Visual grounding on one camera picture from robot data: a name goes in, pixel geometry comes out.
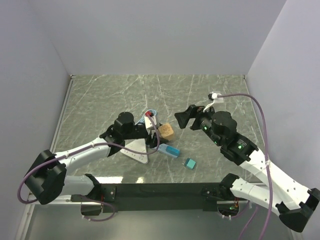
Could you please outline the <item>wooden cube plug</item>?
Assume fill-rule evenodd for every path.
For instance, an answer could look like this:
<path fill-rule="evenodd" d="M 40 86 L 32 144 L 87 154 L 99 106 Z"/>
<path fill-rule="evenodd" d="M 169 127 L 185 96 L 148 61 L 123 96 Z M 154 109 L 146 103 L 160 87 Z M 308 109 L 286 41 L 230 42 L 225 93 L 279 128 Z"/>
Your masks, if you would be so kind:
<path fill-rule="evenodd" d="M 161 138 L 168 141 L 172 141 L 174 139 L 174 130 L 169 123 L 159 126 L 158 131 Z"/>

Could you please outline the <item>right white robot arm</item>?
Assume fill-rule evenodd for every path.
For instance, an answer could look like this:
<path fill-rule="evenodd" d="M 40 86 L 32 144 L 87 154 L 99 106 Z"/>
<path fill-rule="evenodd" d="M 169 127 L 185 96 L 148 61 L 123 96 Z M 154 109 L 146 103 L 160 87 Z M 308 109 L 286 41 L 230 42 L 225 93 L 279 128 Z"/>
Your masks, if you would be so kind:
<path fill-rule="evenodd" d="M 226 159 L 250 172 L 267 186 L 260 187 L 229 173 L 220 183 L 219 193 L 222 198 L 230 200 L 235 196 L 271 209 L 286 227 L 298 233 L 303 232 L 320 202 L 319 189 L 298 183 L 266 159 L 256 144 L 238 133 L 237 122 L 229 112 L 192 104 L 174 116 L 181 129 L 194 119 L 191 130 L 202 130 L 220 148 L 220 153 Z"/>

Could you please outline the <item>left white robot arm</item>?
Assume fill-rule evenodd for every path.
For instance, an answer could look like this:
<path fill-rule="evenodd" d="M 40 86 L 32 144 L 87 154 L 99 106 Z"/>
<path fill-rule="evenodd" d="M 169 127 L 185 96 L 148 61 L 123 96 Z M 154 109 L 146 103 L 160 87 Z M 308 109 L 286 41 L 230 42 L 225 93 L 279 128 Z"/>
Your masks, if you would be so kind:
<path fill-rule="evenodd" d="M 106 132 L 79 147 L 53 153 L 42 151 L 22 182 L 32 192 L 35 201 L 46 205 L 59 196 L 79 195 L 88 201 L 96 200 L 101 193 L 101 184 L 90 175 L 70 176 L 69 173 L 91 161 L 108 158 L 121 149 L 139 154 L 127 148 L 126 140 L 145 140 L 157 125 L 149 111 L 144 115 L 144 123 L 135 123 L 130 112 L 122 112 Z"/>

